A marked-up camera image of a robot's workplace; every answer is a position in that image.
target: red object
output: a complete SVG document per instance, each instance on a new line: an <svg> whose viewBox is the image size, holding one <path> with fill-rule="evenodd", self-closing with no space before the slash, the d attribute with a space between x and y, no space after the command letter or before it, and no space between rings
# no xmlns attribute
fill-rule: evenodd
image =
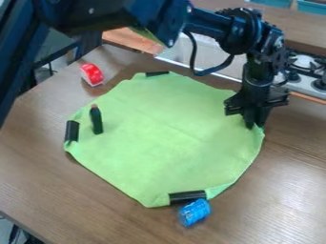
<svg viewBox="0 0 326 244"><path fill-rule="evenodd" d="M90 86L96 87L104 83L104 75L97 66L91 63L83 64L80 67L81 76Z"/></svg>

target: black marker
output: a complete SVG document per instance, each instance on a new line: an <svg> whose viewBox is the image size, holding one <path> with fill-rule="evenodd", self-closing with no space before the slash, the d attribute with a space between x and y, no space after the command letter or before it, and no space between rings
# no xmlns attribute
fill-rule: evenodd
<svg viewBox="0 0 326 244"><path fill-rule="evenodd" d="M92 130L94 134L103 133L102 115L101 111L98 109L96 104L92 105L92 108L90 110L90 116L92 120Z"/></svg>

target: stovetop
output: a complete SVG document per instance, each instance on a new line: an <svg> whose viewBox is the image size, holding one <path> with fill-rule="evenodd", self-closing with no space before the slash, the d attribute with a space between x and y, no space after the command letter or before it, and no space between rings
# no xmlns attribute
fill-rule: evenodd
<svg viewBox="0 0 326 244"><path fill-rule="evenodd" d="M290 50L287 70L291 91L326 99L326 57Z"/></svg>

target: cable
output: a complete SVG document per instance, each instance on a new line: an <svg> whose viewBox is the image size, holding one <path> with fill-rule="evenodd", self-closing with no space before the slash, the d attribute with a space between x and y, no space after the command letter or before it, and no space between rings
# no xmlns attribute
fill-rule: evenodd
<svg viewBox="0 0 326 244"><path fill-rule="evenodd" d="M19 236L20 236L21 232L22 232L22 230L19 229L18 234L17 234L17 237L16 237L16 240L14 241L14 244L17 244L18 243Z"/></svg>
<svg viewBox="0 0 326 244"><path fill-rule="evenodd" d="M190 60L190 68L193 71L194 75L205 76L205 75L213 73L213 72L221 71L221 70L227 68L228 66L230 66L232 64L232 62L234 61L234 55L230 55L222 64L220 64L218 66L206 69L204 71L196 71L194 69L194 63L195 63L195 58L197 56L197 43L194 39L194 36L190 32L184 31L184 33L189 37L189 39L193 43L193 52L192 52L192 56L191 56L191 60Z"/></svg>

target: black cable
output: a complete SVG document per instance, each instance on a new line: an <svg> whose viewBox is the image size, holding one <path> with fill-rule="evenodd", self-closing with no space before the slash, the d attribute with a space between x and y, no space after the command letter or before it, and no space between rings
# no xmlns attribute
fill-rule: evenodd
<svg viewBox="0 0 326 244"><path fill-rule="evenodd" d="M9 241L8 241L9 244L12 244L13 241L16 239L18 231L19 231L19 227L16 226L16 225L13 225L12 229L11 229L11 232L10 232L10 238L9 238Z"/></svg>
<svg viewBox="0 0 326 244"><path fill-rule="evenodd" d="M191 60L190 60L190 68L193 71L194 75L196 76L205 76L207 74L213 73L213 72L217 72L217 71L221 71L225 68L227 68L228 66L230 66L232 64L232 62L234 61L234 55L230 55L222 64L206 69L204 71L196 71L194 69L195 66L195 58L197 56L197 43L194 39L194 36L188 32L188 31L184 31L184 33L189 37L189 39L192 41L193 43L193 52L192 52L192 56L191 56Z"/></svg>
<svg viewBox="0 0 326 244"><path fill-rule="evenodd" d="M14 244L17 244L17 243L18 243L18 240L19 240L19 236L20 236L21 232L22 232L22 230L20 230L20 229L19 229L19 231L18 231L18 234L17 234L17 237L16 237L16 240L15 240Z"/></svg>

